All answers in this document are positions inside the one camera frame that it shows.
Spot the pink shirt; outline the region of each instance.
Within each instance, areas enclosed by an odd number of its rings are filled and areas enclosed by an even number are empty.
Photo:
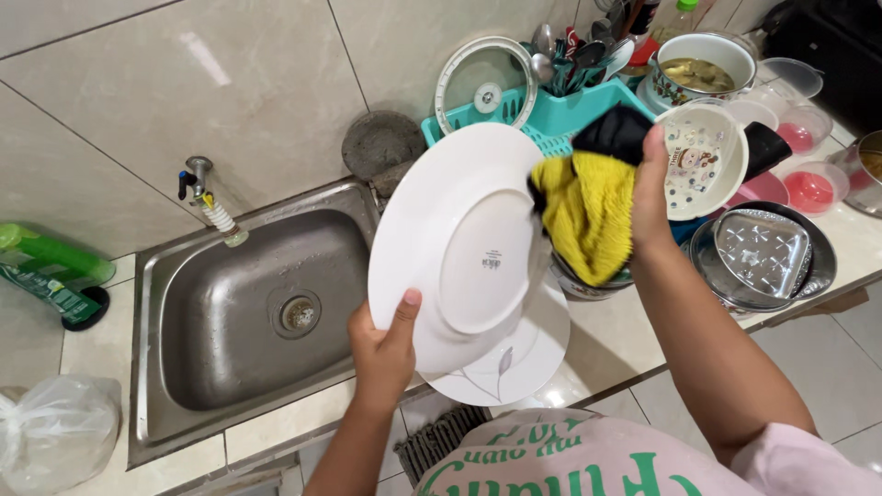
[[[770,424],[726,469],[655,429],[584,410],[481,425],[425,473],[419,496],[863,496],[882,477],[790,425]]]

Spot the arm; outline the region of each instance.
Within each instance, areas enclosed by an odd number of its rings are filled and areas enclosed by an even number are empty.
[[[349,318],[355,397],[303,494],[372,495],[398,397],[414,374],[414,320],[422,295],[408,289],[389,331],[374,328],[368,303]]]
[[[634,186],[631,271],[686,408],[726,466],[771,422],[817,435],[799,393],[674,242],[662,186],[667,170],[663,129],[656,126]]]

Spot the pink bowl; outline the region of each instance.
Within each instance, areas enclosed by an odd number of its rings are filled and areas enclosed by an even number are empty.
[[[782,205],[787,205],[790,202],[790,193],[787,191],[787,187],[784,186],[784,183],[782,183],[775,174],[772,174],[771,172],[763,172],[759,176],[742,184],[735,195],[727,200],[722,208],[710,214],[708,217],[716,219],[725,212],[727,208],[734,207],[745,201],[751,201],[752,199],[764,199],[766,201],[774,201]]]

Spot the white plastic bag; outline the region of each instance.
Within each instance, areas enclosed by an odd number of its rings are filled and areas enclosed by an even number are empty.
[[[19,404],[0,395],[0,475],[15,493],[54,494],[104,470],[119,413],[100,381],[108,380],[59,375],[36,385]]]

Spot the stainless steel sink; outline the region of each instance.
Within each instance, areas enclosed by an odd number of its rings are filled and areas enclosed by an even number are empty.
[[[367,297],[379,213],[354,180],[137,256],[129,467],[355,375],[346,321]]]

